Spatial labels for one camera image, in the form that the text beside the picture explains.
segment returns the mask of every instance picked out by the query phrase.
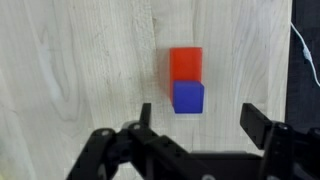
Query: stacked blocks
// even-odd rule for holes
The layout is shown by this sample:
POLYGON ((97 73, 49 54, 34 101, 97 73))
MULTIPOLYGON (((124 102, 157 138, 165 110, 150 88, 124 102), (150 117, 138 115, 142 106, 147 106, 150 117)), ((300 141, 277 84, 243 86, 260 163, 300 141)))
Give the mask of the stacked blocks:
POLYGON ((202 49, 170 49, 170 99, 175 113, 202 113, 202 49))

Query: wooden table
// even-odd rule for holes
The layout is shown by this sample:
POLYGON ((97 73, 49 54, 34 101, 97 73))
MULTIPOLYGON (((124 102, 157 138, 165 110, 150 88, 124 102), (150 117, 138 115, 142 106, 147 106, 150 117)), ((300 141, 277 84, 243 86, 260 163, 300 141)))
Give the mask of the wooden table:
POLYGON ((0 179, 64 179, 94 129, 143 102, 188 151, 257 152, 241 105, 284 120, 290 19, 287 0, 0 0, 0 179), (176 46, 203 48, 201 115, 173 112, 176 46))

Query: blue cube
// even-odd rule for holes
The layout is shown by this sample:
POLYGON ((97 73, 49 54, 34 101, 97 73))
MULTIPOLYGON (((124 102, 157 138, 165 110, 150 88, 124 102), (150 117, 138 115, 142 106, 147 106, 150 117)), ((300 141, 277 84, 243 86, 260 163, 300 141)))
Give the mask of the blue cube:
POLYGON ((174 81, 173 107, 177 114, 202 113, 204 86, 198 81, 174 81))

